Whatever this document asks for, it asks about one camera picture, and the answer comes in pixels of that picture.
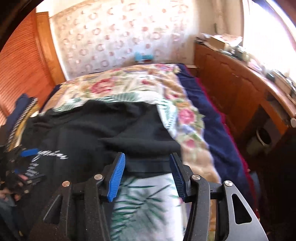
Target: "navy blue blanket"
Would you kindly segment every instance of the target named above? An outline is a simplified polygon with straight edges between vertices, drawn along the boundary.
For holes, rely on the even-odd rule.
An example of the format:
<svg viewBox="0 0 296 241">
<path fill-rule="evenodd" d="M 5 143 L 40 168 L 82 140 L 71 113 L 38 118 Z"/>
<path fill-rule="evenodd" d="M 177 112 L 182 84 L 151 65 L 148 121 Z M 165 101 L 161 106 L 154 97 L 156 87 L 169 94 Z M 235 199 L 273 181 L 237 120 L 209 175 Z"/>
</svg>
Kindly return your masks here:
<svg viewBox="0 0 296 241">
<path fill-rule="evenodd" d="M 254 199 L 250 185 L 246 177 L 242 159 L 234 146 L 231 137 L 227 133 L 220 113 L 209 102 L 201 86 L 192 77 L 186 67 L 178 64 L 181 73 L 177 76 L 187 92 L 188 98 L 198 108 L 204 117 L 204 139 L 210 146 L 210 152 L 214 158 L 214 164 L 222 181 L 231 180 L 242 193 L 249 205 L 253 207 Z"/>
</svg>

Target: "blue object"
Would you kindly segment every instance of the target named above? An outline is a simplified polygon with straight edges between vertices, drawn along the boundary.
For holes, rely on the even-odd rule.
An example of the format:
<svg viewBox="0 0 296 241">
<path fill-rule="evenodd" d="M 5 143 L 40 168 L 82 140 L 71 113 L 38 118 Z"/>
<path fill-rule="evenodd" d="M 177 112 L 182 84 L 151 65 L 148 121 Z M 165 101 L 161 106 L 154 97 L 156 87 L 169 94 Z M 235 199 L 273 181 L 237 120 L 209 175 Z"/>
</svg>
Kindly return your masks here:
<svg viewBox="0 0 296 241">
<path fill-rule="evenodd" d="M 121 155 L 116 158 L 118 160 L 109 181 L 109 190 L 107 194 L 107 198 L 109 202 L 112 202 L 113 198 L 115 198 L 117 195 L 117 191 L 120 185 L 124 167 L 126 165 L 126 156 L 124 155 L 124 153 L 121 153 Z"/>
<path fill-rule="evenodd" d="M 8 133 L 10 133 L 17 122 L 17 120 L 20 118 L 20 116 L 23 114 L 24 110 L 27 108 L 27 106 L 33 101 L 34 98 L 29 98 L 26 94 L 21 94 L 21 96 L 17 99 L 15 102 L 15 109 L 13 112 L 7 117 L 6 120 L 6 129 Z"/>
<path fill-rule="evenodd" d="M 32 155 L 37 155 L 38 153 L 38 149 L 35 148 L 35 149 L 28 149 L 28 150 L 25 150 L 25 151 L 22 151 L 20 156 L 21 157 L 26 157 L 26 156 L 32 156 Z"/>
<path fill-rule="evenodd" d="M 135 62 L 139 62 L 142 60 L 153 60 L 153 55 L 141 55 L 139 52 L 135 52 Z"/>
<path fill-rule="evenodd" d="M 187 197 L 185 180 L 172 154 L 170 154 L 170 169 L 172 171 L 178 195 L 183 201 L 185 201 L 185 198 Z"/>
<path fill-rule="evenodd" d="M 43 103 L 42 107 L 40 108 L 40 113 L 43 111 L 45 105 L 47 104 L 47 102 L 50 100 L 51 97 L 53 97 L 53 95 L 59 90 L 61 84 L 56 85 L 53 90 L 50 92 L 50 94 L 48 95 L 48 97 L 46 98 L 46 101 Z"/>
<path fill-rule="evenodd" d="M 253 207 L 254 199 L 240 155 L 224 128 L 220 114 L 208 101 L 195 78 L 187 72 L 185 65 L 178 64 L 178 66 L 181 72 L 177 73 L 177 76 L 185 88 L 188 98 L 198 108 L 199 112 L 205 116 L 203 118 L 205 124 L 204 139 L 209 145 L 215 168 L 222 182 L 225 180 L 233 181 L 249 205 Z"/>
</svg>

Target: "black sweatshirt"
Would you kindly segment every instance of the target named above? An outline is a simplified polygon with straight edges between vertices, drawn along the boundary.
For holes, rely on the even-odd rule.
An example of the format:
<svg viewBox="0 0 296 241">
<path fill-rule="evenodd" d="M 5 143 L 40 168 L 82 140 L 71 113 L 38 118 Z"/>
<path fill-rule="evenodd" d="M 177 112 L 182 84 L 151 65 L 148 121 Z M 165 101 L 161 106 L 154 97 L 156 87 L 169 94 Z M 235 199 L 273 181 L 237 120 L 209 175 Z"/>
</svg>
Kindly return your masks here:
<svg viewBox="0 0 296 241">
<path fill-rule="evenodd" d="M 125 175 L 139 177 L 168 173 L 170 153 L 181 156 L 157 106 L 144 102 L 88 101 L 61 113 L 49 110 L 28 121 L 22 145 L 39 149 L 30 161 L 36 164 L 34 171 L 46 175 L 17 205 L 29 229 L 62 182 L 88 180 L 112 163 L 118 152 L 126 155 Z"/>
</svg>

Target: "floral bedspread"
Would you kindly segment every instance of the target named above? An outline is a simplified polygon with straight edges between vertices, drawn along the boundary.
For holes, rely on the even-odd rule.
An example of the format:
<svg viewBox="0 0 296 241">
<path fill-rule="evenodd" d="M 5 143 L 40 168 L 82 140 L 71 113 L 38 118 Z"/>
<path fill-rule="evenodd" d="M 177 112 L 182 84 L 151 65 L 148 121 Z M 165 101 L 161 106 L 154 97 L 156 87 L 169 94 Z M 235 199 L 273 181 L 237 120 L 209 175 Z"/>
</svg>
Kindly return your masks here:
<svg viewBox="0 0 296 241">
<path fill-rule="evenodd" d="M 183 163 L 189 165 L 194 173 L 203 176 L 208 181 L 219 183 L 221 182 L 220 177 L 213 165 L 213 158 L 209 152 L 208 145 L 203 139 L 203 115 L 199 114 L 198 109 L 188 100 L 186 92 L 175 75 L 178 71 L 179 67 L 174 64 L 150 64 L 134 65 L 81 76 L 62 84 L 59 91 L 50 99 L 44 110 L 49 108 L 54 108 L 56 111 L 68 110 L 84 104 L 89 99 L 100 101 L 145 101 L 148 103 L 151 101 L 151 104 L 157 104 L 164 126 L 180 144 Z M 151 97 L 153 96 L 152 93 L 158 94 L 158 97 L 153 99 Z M 173 108 L 170 107 L 169 114 L 166 115 L 165 112 L 168 106 L 170 106 L 169 103 L 172 103 L 177 111 L 174 112 Z M 174 115 L 177 115 L 176 125 L 166 126 L 166 123 L 176 120 Z M 142 185 L 142 190 L 132 189 L 131 196 L 135 197 L 135 195 L 139 194 L 139 191 L 148 191 L 149 188 L 146 186 Z M 121 198 L 119 195 L 119 201 L 129 202 L 129 200 L 122 200 Z M 158 212 L 161 212 L 161 208 L 164 208 L 163 206 L 158 207 Z M 118 208 L 114 212 L 115 217 L 122 215 L 121 212 L 126 212 L 125 209 L 131 209 L 132 204 L 128 207 L 122 208 L 119 206 Z M 214 231 L 214 205 L 211 205 L 211 211 L 210 231 Z M 121 232 L 125 232 L 122 227 L 126 227 L 126 224 L 121 222 L 115 227 L 112 226 L 112 234 L 119 231 L 117 230 L 118 227 L 120 227 Z"/>
</svg>

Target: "trash bin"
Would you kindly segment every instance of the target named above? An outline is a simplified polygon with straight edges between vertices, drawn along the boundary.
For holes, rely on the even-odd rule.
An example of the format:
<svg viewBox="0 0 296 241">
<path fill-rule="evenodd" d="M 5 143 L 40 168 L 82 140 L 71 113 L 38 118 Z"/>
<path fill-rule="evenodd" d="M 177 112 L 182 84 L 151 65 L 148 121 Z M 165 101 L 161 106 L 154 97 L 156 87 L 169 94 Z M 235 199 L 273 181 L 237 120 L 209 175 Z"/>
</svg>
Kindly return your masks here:
<svg viewBox="0 0 296 241">
<path fill-rule="evenodd" d="M 271 138 L 267 130 L 257 128 L 256 136 L 252 137 L 247 144 L 247 153 L 250 156 L 256 156 L 267 149 L 271 144 Z"/>
</svg>

